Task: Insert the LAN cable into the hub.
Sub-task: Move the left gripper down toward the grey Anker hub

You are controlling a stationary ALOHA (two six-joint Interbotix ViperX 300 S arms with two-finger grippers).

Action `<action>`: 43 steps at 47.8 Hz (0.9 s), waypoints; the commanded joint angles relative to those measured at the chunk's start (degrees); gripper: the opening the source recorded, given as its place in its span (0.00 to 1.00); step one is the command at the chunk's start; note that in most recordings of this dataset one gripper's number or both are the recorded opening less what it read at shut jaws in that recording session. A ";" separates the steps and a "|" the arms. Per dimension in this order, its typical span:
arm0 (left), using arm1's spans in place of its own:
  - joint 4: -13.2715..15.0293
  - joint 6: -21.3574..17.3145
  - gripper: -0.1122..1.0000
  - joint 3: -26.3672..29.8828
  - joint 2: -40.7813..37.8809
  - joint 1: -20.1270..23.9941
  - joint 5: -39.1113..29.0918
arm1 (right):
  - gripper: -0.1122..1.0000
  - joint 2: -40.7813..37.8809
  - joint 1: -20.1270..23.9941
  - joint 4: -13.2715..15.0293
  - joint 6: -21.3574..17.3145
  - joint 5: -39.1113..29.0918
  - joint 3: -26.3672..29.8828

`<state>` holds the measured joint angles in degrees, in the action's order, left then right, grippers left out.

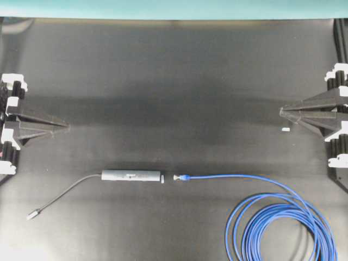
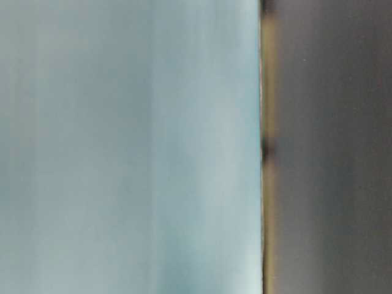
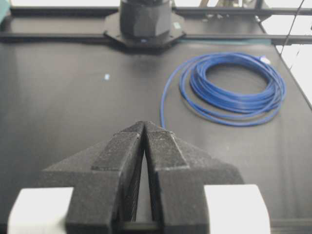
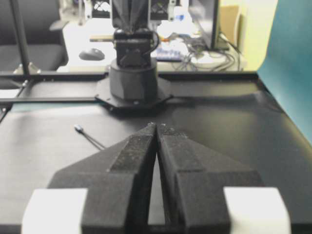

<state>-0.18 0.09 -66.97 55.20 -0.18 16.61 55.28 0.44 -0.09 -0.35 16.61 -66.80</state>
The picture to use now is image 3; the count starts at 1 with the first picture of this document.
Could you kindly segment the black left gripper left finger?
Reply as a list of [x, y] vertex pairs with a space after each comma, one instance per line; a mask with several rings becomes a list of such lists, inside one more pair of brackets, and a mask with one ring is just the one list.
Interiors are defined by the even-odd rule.
[[117, 132], [40, 173], [42, 187], [72, 187], [68, 234], [111, 234], [115, 222], [135, 221], [144, 122]]

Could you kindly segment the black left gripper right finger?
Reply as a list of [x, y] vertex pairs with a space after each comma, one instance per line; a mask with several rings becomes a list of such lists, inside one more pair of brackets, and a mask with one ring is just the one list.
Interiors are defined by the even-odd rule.
[[144, 138], [153, 220], [164, 234], [207, 234], [204, 186], [243, 184], [239, 170], [150, 121]]

